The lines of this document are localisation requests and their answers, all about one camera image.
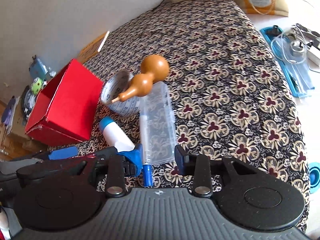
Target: red box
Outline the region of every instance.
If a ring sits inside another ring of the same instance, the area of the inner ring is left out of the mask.
[[[71,60],[38,94],[26,134],[49,146],[89,140],[102,85]]]

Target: transparent plastic box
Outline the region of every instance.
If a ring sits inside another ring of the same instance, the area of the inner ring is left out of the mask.
[[[177,144],[175,118],[166,84],[157,82],[151,93],[141,98],[139,121],[143,164],[174,161],[174,147]]]

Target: floral tablecloth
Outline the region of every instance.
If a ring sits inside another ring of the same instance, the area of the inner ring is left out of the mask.
[[[296,106],[279,65],[243,11],[233,0],[161,5],[112,32],[86,66],[106,81],[122,69],[137,74],[150,54],[162,55],[171,67],[165,82],[178,143],[213,160],[231,154],[294,185],[306,202],[297,225],[305,231],[309,170]],[[80,155],[108,146],[98,128],[107,115],[139,142],[138,115],[121,118],[99,103],[91,139],[77,145]],[[175,163],[155,166],[153,179],[155,187],[192,184],[191,176],[178,175]],[[217,176],[212,183],[214,190],[221,188]],[[141,187],[142,179],[127,178],[126,184]]]

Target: white floor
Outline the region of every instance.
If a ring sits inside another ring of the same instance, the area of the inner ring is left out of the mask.
[[[320,0],[287,0],[289,4],[289,17],[256,15],[250,14],[248,17],[258,30],[273,25],[278,25],[286,29],[295,23],[320,33],[318,17],[320,12]],[[313,73],[314,84],[320,84],[320,74]],[[320,162],[320,85],[316,88],[313,97],[305,101],[296,100],[302,130],[305,135],[305,143],[308,151],[308,160]],[[311,239],[320,237],[320,190],[310,196],[309,219],[306,234]]]

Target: screw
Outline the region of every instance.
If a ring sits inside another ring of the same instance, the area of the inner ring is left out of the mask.
[[[118,195],[118,194],[122,193],[123,190],[120,187],[114,186],[114,187],[109,187],[107,189],[107,192],[112,194],[112,195]]]
[[[208,187],[200,186],[196,187],[195,192],[201,195],[206,195],[210,193],[210,189]]]

